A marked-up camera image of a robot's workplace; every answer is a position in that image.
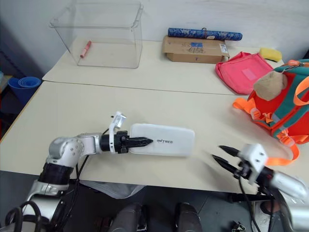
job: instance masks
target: plush toy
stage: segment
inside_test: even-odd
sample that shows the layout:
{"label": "plush toy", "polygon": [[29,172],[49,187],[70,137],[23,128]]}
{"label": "plush toy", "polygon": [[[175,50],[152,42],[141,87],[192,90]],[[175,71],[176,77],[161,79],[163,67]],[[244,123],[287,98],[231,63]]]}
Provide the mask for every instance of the plush toy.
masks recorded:
{"label": "plush toy", "polygon": [[271,71],[255,82],[253,89],[257,96],[270,101],[278,96],[286,86],[286,76],[281,72]]}

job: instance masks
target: clear plastic container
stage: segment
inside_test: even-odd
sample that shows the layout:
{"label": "clear plastic container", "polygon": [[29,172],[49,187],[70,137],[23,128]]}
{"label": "clear plastic container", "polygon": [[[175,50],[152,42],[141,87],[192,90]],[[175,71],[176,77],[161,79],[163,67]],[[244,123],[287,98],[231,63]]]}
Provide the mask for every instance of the clear plastic container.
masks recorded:
{"label": "clear plastic container", "polygon": [[[77,65],[137,68],[142,50],[140,2],[74,3],[50,22]],[[85,56],[81,54],[88,42]]]}

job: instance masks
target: teal strap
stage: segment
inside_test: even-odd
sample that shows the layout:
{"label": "teal strap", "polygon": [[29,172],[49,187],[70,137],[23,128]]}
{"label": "teal strap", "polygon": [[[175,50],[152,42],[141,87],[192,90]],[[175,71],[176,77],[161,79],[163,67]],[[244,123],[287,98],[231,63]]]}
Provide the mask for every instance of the teal strap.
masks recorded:
{"label": "teal strap", "polygon": [[[286,66],[280,66],[274,69],[274,71],[276,72],[283,72],[283,70],[289,68],[290,66],[286,65]],[[295,74],[300,74],[300,75],[304,75],[304,76],[309,76],[309,68],[308,67],[296,67],[293,69],[290,69],[287,71],[288,73],[295,73]]]}
{"label": "teal strap", "polygon": [[275,124],[276,124],[276,122],[269,122],[268,125],[269,125],[270,127],[272,127],[272,126],[275,125]]}
{"label": "teal strap", "polygon": [[286,94],[284,100],[281,102],[280,106],[276,109],[274,114],[278,118],[284,118],[293,108],[294,108],[294,93],[296,90],[296,87],[299,85],[299,83],[304,79],[304,76],[302,75],[296,75],[293,79],[293,82],[289,88],[288,93]]}
{"label": "teal strap", "polygon": [[309,62],[309,59],[299,59],[300,62]]}
{"label": "teal strap", "polygon": [[273,137],[277,137],[277,135],[286,128],[289,128],[290,126],[292,126],[293,124],[295,124],[296,122],[298,122],[298,120],[305,115],[305,113],[307,113],[309,111],[309,105],[304,105],[302,106],[289,120],[287,120],[284,124],[283,127],[277,129],[274,133],[273,133]]}

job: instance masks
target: orange backpack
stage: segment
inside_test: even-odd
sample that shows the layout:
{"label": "orange backpack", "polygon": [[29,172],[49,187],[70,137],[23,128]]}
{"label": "orange backpack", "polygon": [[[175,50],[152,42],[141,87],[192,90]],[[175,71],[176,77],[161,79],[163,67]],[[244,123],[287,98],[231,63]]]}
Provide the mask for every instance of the orange backpack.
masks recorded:
{"label": "orange backpack", "polygon": [[237,98],[233,106],[250,114],[254,123],[291,149],[292,160],[269,158],[267,165],[288,165],[299,156],[296,144],[309,142],[309,59],[290,60],[274,71],[287,77],[287,87],[277,97],[266,101],[253,91],[248,100]]}

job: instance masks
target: black cable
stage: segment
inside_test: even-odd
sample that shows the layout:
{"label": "black cable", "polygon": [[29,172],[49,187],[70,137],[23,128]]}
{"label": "black cable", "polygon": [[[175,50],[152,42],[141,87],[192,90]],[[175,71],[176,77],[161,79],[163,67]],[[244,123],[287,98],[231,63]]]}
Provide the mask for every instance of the black cable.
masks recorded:
{"label": "black cable", "polygon": [[248,208],[249,208],[251,220],[253,221],[253,223],[254,223],[254,225],[255,225],[257,231],[258,231],[258,232],[261,232],[259,226],[257,225],[257,223],[256,223],[256,221],[255,221],[255,219],[254,219],[254,215],[253,215],[253,212],[252,212],[252,210],[251,210],[250,201],[249,201],[249,199],[248,199],[248,196],[247,196],[247,194],[245,193],[245,190],[244,190],[243,187],[242,187],[241,178],[242,178],[242,177],[240,176],[239,179],[238,179],[238,181],[239,181],[239,187],[240,187],[240,190],[241,190],[242,194],[243,194],[244,197],[245,197],[247,206],[248,206]]}
{"label": "black cable", "polygon": [[41,232],[41,227],[42,227],[42,216],[41,216],[41,212],[39,207],[37,206],[37,204],[35,202],[32,201],[27,201],[24,202],[20,205],[20,208],[24,208],[26,205],[30,205],[34,211],[35,214],[35,228],[34,228],[34,232]]}
{"label": "black cable", "polygon": [[80,170],[78,168],[78,164],[76,164],[76,166],[75,166],[76,180],[75,180],[73,196],[72,196],[72,200],[71,200],[71,204],[70,204],[70,209],[69,209],[68,213],[65,215],[65,217],[62,220],[62,222],[60,223],[60,225],[58,226],[58,228],[56,229],[57,231],[61,231],[64,228],[65,224],[68,222],[68,220],[69,220],[69,218],[71,216],[72,210],[73,210],[73,208],[75,206],[76,199],[77,199],[77,196],[78,196],[78,193],[79,193],[80,175],[82,173],[82,170],[83,170],[83,168],[84,168],[88,158],[89,158],[89,155],[87,155],[86,158],[84,159]]}
{"label": "black cable", "polygon": [[11,224],[12,216],[14,216],[15,225],[14,232],[21,232],[23,226],[23,212],[20,207],[16,207],[7,213],[5,217],[5,226]]}
{"label": "black cable", "polygon": [[268,226],[268,232],[271,232],[271,224],[272,224],[272,218],[274,216],[274,207],[275,207],[275,203],[274,200],[271,200],[271,211],[270,211],[270,220],[269,220],[269,226]]}

